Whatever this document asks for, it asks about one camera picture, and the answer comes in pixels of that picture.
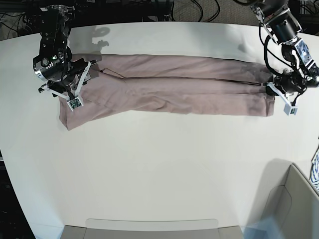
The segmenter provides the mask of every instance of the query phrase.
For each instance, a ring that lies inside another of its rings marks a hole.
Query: cable
[[[316,5],[316,2],[317,2],[317,1],[319,1],[319,0],[315,0],[315,1],[313,2],[314,8],[316,9],[316,14],[319,12],[319,10],[318,10],[318,8],[317,8],[319,5]]]
[[[190,1],[191,1],[192,3],[194,3],[194,4],[199,8],[199,10],[200,10],[200,18],[199,18],[199,20],[197,21],[197,22],[200,22],[200,21],[203,19],[203,17],[204,17],[204,10],[203,10],[202,6],[198,3],[197,0],[190,0]],[[172,20],[172,21],[176,21],[175,18],[174,18],[174,14],[173,14],[173,12],[174,12],[174,7],[175,7],[175,1],[173,2],[172,8],[171,8],[171,20]]]
[[[266,40],[265,40],[265,44],[264,44],[264,60],[265,60],[265,63],[266,63],[266,66],[268,68],[268,70],[273,73],[274,75],[276,76],[280,76],[280,77],[284,77],[285,75],[284,74],[280,74],[279,72],[275,71],[270,65],[269,65],[269,62],[268,62],[268,43],[270,41],[270,36],[268,35],[266,37]]]
[[[259,24],[259,39],[260,39],[260,41],[261,41],[261,43],[263,44],[263,46],[265,47],[265,44],[264,44],[264,42],[263,42],[263,39],[262,39],[262,37],[261,37],[261,23]],[[282,59],[280,59],[279,57],[277,57],[274,53],[272,53],[268,48],[267,48],[267,51],[273,56],[273,57],[275,57],[277,60],[279,60],[280,62],[282,62],[282,63],[284,63],[286,66],[289,66],[290,68],[292,68],[293,70],[294,70],[294,68],[291,66],[291,65],[289,65],[287,62],[284,62]]]
[[[66,85],[64,84],[64,71],[65,71],[65,67],[67,66],[67,60],[66,60],[66,49],[64,50],[64,64],[63,64],[63,69],[62,69],[62,74],[61,74],[61,84],[64,87],[64,89],[66,90],[66,92],[68,93],[68,96],[70,97],[71,100],[74,99],[74,96],[72,95],[72,93],[68,90],[68,88],[66,87]]]
[[[12,16],[12,17],[24,15],[24,13],[23,13],[23,14],[19,14],[19,15],[13,16],[13,15],[10,15],[10,14],[4,13],[4,12],[0,12],[0,14],[7,15],[7,16]]]
[[[171,6],[171,20],[172,20],[172,21],[176,21],[176,20],[174,19],[174,15],[173,15],[173,13],[174,13],[174,6],[175,6],[175,1],[173,1],[173,4],[172,4],[172,6]]]
[[[33,30],[31,27],[29,27],[28,25],[25,25],[25,27],[28,27],[31,30],[31,34],[33,34]]]
[[[16,24],[17,21],[18,21],[18,19],[15,20],[14,24],[12,25],[12,27],[15,26],[15,24]],[[12,30],[12,29],[9,30],[8,35],[6,36],[7,39],[9,39],[11,30]]]
[[[310,14],[315,15],[315,13],[307,5],[301,5],[300,7],[309,12]]]
[[[3,19],[3,20],[7,20],[7,21],[12,21],[13,22],[13,20],[11,20],[11,19],[7,19],[7,18],[5,18],[5,17],[0,17],[0,20],[1,19]]]
[[[297,99],[298,99],[299,96],[301,96],[302,94],[303,94],[303,93],[298,93],[298,94],[297,94],[296,98],[294,99],[293,103],[291,104],[292,106],[296,106]]]
[[[251,5],[254,5],[256,3],[258,3],[260,0],[252,0],[252,1],[249,1],[249,2],[241,2],[241,1],[238,1],[238,0],[233,0],[235,3],[239,4],[239,5],[242,5],[242,6],[251,6]]]
[[[21,20],[21,18],[23,17],[23,15],[24,15],[24,14],[22,14],[22,15],[19,17],[18,24],[17,24],[17,27],[16,27],[16,32],[17,32],[18,36],[20,36],[20,35],[19,35],[19,23],[20,23],[20,20]]]
[[[217,11],[216,11],[216,13],[215,13],[211,18],[209,18],[209,19],[206,20],[205,22],[212,22],[212,21],[215,20],[215,19],[218,17],[218,15],[220,14],[220,5],[219,5],[219,3],[218,3],[217,0],[215,0],[215,2],[216,2],[216,4],[217,4]]]
[[[0,21],[0,23],[2,23],[4,26],[6,26],[7,28],[11,29],[12,31],[15,31],[16,33],[18,33],[16,30],[14,30],[13,28],[7,26],[4,22]]]
[[[197,0],[191,0],[191,2],[193,2],[195,5],[197,5],[198,8],[199,8],[199,10],[200,10],[200,18],[199,18],[199,20],[197,21],[197,22],[200,22],[200,21],[203,19],[203,17],[204,17],[204,10],[203,10],[203,8],[201,7],[201,5],[198,3]]]

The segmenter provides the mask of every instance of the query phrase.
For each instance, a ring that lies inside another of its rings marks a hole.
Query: white table
[[[319,62],[315,36],[302,35]],[[255,223],[290,162],[308,175],[318,146],[319,89],[297,116],[276,100],[269,118],[126,112],[67,131],[59,103],[39,94],[32,59],[40,35],[0,42],[0,149],[38,238],[87,219],[218,219]],[[263,63],[258,28],[129,23],[73,29],[73,53],[209,56]],[[277,55],[280,49],[271,43]],[[279,63],[270,57],[274,67]]]

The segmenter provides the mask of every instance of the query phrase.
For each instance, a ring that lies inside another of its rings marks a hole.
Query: black cable
[[[280,77],[284,77],[285,75],[284,74],[280,74],[279,72],[275,71],[270,65],[269,65],[269,62],[268,62],[268,43],[270,41],[270,36],[268,35],[266,37],[266,40],[265,40],[265,44],[264,44],[264,60],[265,60],[265,64],[266,64],[266,67],[268,68],[268,70],[273,73],[274,75],[276,76],[280,76]]]
[[[20,20],[21,20],[21,18],[23,17],[23,15],[24,15],[24,14],[20,15],[20,17],[19,17],[19,19],[18,19],[18,24],[17,24],[17,26],[16,26],[16,32],[17,32],[18,36],[20,36],[20,35],[19,35],[19,23],[20,23]]]
[[[29,27],[31,29],[31,34],[32,34],[33,33],[33,24],[32,24],[31,18],[27,14],[25,14],[22,17],[22,21],[23,21],[23,23],[25,23],[26,27]]]
[[[309,12],[310,14],[315,15],[315,13],[307,5],[301,5],[300,7]]]
[[[319,1],[319,0],[315,0],[315,1],[313,2],[313,4],[314,4],[314,8],[316,9],[316,14],[317,14],[317,13],[318,13],[318,11],[319,11],[319,10],[318,10],[318,8],[317,8],[318,6],[316,5],[316,2],[317,2],[317,1]]]
[[[63,86],[63,88],[65,89],[65,91],[68,93],[68,96],[70,97],[71,100],[74,99],[74,96],[72,95],[72,93],[68,90],[68,88],[66,87],[66,85],[63,82],[63,77],[64,77],[64,71],[67,65],[67,60],[66,60],[66,50],[64,51],[64,64],[63,64],[63,69],[62,69],[62,74],[61,74],[61,84]]]
[[[251,6],[251,5],[254,5],[256,4],[257,2],[259,2],[260,0],[252,0],[252,1],[249,1],[249,2],[242,2],[242,1],[238,1],[238,0],[233,0],[235,3],[239,4],[239,5],[242,5],[242,6]]]
[[[27,30],[28,32],[30,32],[30,30],[31,30],[30,34],[33,34],[33,30],[29,26],[30,24],[28,24],[28,22],[25,20],[25,18],[26,18],[26,14],[23,15],[23,17],[22,17],[22,22],[25,23],[25,30]]]
[[[265,46],[263,39],[261,37],[261,23],[259,24],[259,39],[261,41],[261,43],[263,44],[263,46]],[[279,60],[280,62],[284,63],[286,66],[289,66],[290,68],[292,68],[293,70],[295,70],[291,65],[289,65],[287,62],[284,62],[282,59],[280,59],[279,57],[277,57],[274,53],[272,53],[268,48],[267,51],[273,56],[275,57],[277,60]]]
[[[166,8],[165,10],[169,13],[169,0],[166,0]],[[169,15],[165,14],[165,21],[169,21]]]
[[[200,10],[200,18],[197,21],[197,22],[200,22],[203,19],[203,17],[204,17],[204,10],[203,10],[202,6],[198,3],[197,0],[191,0],[191,2],[194,3]]]
[[[296,106],[297,99],[298,99],[298,97],[301,96],[302,94],[301,94],[301,93],[298,93],[298,94],[297,94],[296,98],[294,99],[294,101],[293,101],[293,103],[292,103],[292,106]]]
[[[209,19],[206,20],[205,22],[211,22],[211,21],[215,20],[215,19],[219,16],[219,14],[220,14],[220,5],[219,5],[219,3],[218,3],[217,0],[215,0],[215,2],[216,2],[216,4],[217,4],[217,11],[216,11],[216,13],[215,13],[211,18],[209,18]]]
[[[17,32],[16,30],[14,30],[13,28],[7,26],[4,22],[1,21],[0,23],[2,23],[4,26],[6,26],[7,28],[11,29],[12,31],[15,31],[16,33],[18,33],[18,32]]]
[[[172,20],[172,21],[176,21],[176,20],[174,19],[174,15],[173,15],[173,13],[174,13],[174,6],[175,6],[175,1],[173,1],[173,4],[172,4],[172,6],[171,6],[171,20]]]
[[[7,16],[12,16],[12,17],[24,15],[24,13],[23,13],[23,14],[19,14],[19,15],[13,16],[13,15],[10,15],[10,14],[4,13],[4,12],[0,12],[0,14],[7,15]]]
[[[203,17],[204,17],[204,10],[203,10],[202,6],[198,3],[197,0],[190,0],[190,1],[191,1],[192,3],[194,3],[194,4],[199,8],[199,10],[200,10],[200,18],[199,18],[199,20],[198,20],[198,22],[200,22],[200,21],[203,19]],[[172,8],[171,8],[171,20],[172,20],[172,21],[176,21],[175,18],[174,18],[174,14],[173,14],[173,12],[174,12],[174,7],[175,7],[175,3],[173,2]]]

